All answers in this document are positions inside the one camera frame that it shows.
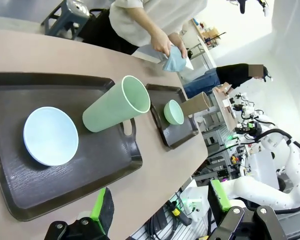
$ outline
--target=beige tabletop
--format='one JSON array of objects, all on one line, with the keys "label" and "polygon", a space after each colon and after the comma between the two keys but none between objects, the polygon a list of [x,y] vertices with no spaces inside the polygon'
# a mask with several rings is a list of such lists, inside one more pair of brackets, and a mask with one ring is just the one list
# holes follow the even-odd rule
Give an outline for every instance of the beige tabletop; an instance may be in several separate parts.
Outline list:
[{"label": "beige tabletop", "polygon": [[212,92],[215,96],[216,102],[220,108],[220,112],[223,116],[225,125],[227,129],[232,132],[237,126],[236,116],[232,113],[230,107],[224,107],[223,100],[226,100],[228,97],[223,92],[217,92],[216,89],[212,89]]},{"label": "beige tabletop", "polygon": [[[175,73],[158,65],[105,48],[71,40],[0,30],[0,72],[42,72],[107,77],[118,82],[133,75],[144,84],[181,86]],[[114,201],[111,240],[124,240],[152,216],[207,157],[201,134],[166,151],[151,113],[135,118],[143,166],[110,184]],[[43,240],[53,221],[71,224],[90,211],[98,192],[29,222],[8,212],[0,191],[0,240]]]}]

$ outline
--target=screw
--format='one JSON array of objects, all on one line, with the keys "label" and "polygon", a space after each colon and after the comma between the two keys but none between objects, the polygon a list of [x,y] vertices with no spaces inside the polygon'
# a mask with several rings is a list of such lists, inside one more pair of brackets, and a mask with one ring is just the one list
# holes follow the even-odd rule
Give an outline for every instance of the screw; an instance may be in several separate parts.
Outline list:
[{"label": "screw", "polygon": [[239,213],[240,213],[240,209],[239,209],[239,208],[235,208],[235,209],[233,209],[233,212],[234,212],[235,214],[239,214]]}]

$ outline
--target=person in white shirt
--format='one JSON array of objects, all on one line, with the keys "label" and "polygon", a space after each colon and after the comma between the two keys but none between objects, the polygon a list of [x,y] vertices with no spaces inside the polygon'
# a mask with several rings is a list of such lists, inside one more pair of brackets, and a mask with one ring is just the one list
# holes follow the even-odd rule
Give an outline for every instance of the person in white shirt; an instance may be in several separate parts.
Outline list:
[{"label": "person in white shirt", "polygon": [[207,6],[208,0],[116,0],[95,21],[93,32],[83,42],[133,54],[151,44],[170,55],[171,44],[187,57],[179,35],[182,25]]}]

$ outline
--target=blue cloth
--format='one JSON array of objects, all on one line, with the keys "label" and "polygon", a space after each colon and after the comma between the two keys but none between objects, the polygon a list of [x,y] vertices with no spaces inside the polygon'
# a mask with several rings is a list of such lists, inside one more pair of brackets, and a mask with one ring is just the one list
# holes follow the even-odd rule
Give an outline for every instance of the blue cloth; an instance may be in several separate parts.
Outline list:
[{"label": "blue cloth", "polygon": [[163,66],[164,71],[180,72],[186,66],[186,59],[182,58],[182,54],[176,46],[171,46],[170,56]]},{"label": "blue cloth", "polygon": [[204,75],[196,78],[192,82],[183,85],[184,91],[188,99],[193,98],[199,93],[209,93],[214,87],[220,85],[217,70],[212,68],[204,73]]}]

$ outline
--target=person in black shirt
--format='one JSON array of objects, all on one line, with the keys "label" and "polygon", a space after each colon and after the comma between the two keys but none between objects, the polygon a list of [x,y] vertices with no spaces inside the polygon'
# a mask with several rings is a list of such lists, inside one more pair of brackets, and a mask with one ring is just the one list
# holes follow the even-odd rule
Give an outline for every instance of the person in black shirt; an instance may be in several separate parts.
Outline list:
[{"label": "person in black shirt", "polygon": [[268,70],[263,65],[240,63],[212,68],[204,75],[185,84],[183,88],[189,99],[202,92],[207,94],[218,85],[222,85],[220,88],[216,88],[218,92],[229,94],[233,89],[252,78],[266,81],[267,76],[269,77]]}]

